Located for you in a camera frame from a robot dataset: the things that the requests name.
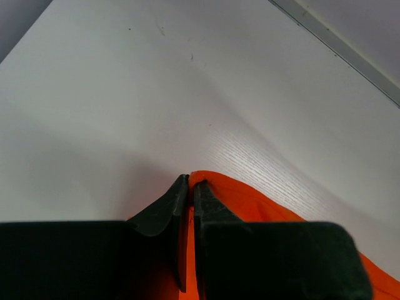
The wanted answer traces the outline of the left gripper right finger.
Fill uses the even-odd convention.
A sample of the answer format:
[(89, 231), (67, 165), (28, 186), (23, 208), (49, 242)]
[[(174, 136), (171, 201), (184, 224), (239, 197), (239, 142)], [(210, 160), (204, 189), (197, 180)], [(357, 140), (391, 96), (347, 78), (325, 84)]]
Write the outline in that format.
[(353, 238), (331, 222), (246, 222), (194, 187), (201, 299), (371, 299)]

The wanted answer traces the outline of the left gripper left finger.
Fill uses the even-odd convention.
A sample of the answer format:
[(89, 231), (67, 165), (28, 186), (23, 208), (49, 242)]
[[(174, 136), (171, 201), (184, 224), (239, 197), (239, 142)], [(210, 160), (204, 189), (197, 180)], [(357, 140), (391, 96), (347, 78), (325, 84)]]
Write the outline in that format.
[(4, 222), (2, 299), (177, 299), (188, 176), (126, 221)]

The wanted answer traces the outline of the orange t shirt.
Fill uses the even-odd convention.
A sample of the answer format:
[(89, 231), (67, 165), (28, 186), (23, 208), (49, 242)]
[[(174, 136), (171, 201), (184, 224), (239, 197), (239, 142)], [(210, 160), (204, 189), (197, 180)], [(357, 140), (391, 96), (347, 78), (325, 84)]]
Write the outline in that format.
[[(189, 175), (189, 190), (202, 181), (207, 181), (214, 195), (234, 214), (246, 222), (297, 222), (304, 219), (295, 212), (274, 202), (253, 187), (229, 176), (213, 171), (195, 171)], [(399, 299), (399, 281), (391, 277), (360, 254), (372, 285), (374, 299)], [(195, 268), (194, 209), (189, 211), (187, 236), (186, 292), (180, 299), (198, 299)]]

